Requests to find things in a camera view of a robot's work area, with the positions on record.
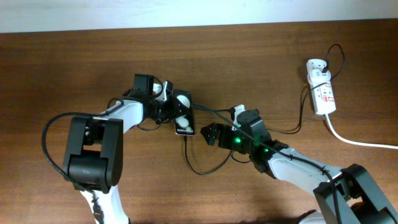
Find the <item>black Galaxy flip phone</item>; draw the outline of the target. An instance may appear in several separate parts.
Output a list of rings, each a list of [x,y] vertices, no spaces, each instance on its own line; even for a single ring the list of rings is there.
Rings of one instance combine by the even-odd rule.
[[[188,91],[174,90],[175,133],[184,136],[195,134],[192,95]]]

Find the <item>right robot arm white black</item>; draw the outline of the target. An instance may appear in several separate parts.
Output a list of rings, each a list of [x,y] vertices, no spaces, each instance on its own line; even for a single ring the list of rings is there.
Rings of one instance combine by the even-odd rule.
[[[340,168],[301,155],[271,138],[258,110],[236,113],[233,122],[211,123],[200,132],[208,145],[247,154],[260,173],[314,196],[320,211],[302,223],[397,223],[397,211],[363,166]]]

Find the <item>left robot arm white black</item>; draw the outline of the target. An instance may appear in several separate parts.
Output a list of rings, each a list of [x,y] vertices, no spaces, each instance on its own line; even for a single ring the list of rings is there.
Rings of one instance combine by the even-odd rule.
[[[193,135],[192,95],[170,81],[136,74],[131,89],[101,115],[72,118],[63,171],[88,202],[96,223],[129,223],[119,196],[123,136],[145,119],[175,123],[175,132]]]

